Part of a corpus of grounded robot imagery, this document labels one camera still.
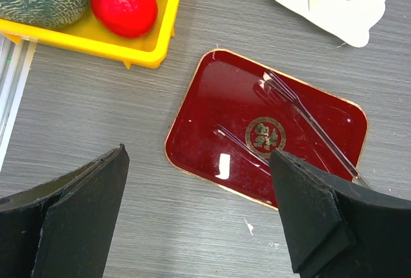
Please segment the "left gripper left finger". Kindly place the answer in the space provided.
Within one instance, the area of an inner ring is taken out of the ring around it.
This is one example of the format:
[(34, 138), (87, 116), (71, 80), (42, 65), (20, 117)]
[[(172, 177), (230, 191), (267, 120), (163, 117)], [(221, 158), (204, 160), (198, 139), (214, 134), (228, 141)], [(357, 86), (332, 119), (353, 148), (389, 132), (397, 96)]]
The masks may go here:
[(102, 277), (128, 175), (124, 144), (1, 199), (1, 277)]

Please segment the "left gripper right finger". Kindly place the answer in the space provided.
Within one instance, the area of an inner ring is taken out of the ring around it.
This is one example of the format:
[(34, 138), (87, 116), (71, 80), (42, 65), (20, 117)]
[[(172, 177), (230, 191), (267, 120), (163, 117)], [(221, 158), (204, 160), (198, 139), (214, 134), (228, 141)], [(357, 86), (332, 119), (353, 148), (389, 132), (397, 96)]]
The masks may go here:
[(409, 277), (410, 202), (287, 152), (270, 170), (292, 270), (301, 277)]

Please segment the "metal tweezers tongs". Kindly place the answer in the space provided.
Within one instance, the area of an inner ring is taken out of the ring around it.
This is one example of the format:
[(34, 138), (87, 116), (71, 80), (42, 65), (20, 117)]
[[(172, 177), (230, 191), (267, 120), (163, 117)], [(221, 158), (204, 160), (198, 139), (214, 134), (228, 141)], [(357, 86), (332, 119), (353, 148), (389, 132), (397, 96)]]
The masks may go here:
[[(292, 107), (300, 114), (300, 116), (311, 126), (311, 129), (315, 131), (322, 142), (328, 147), (329, 151), (338, 159), (338, 161), (343, 165), (345, 170), (352, 176), (352, 181), (365, 188), (371, 189), (371, 185), (366, 181), (365, 177), (358, 171), (356, 165), (357, 163), (352, 162), (350, 158), (345, 154), (345, 152), (334, 142), (333, 138), (327, 133), (325, 128), (323, 128), (320, 123), (315, 119), (311, 112), (305, 107), (300, 97), (292, 90), (287, 83), (285, 83), (278, 75), (270, 69), (267, 69), (263, 73), (263, 80), (260, 87), (264, 90), (267, 96), (272, 97), (273, 92), (276, 91), (285, 101), (288, 101)], [(253, 152), (243, 141), (238, 139), (233, 133), (222, 125), (215, 125), (213, 127), (213, 133), (220, 135), (241, 149), (248, 152), (251, 156), (259, 161), (256, 165), (258, 169), (262, 172), (267, 173), (268, 170), (263, 166), (268, 166), (268, 161), (263, 158), (260, 154)]]

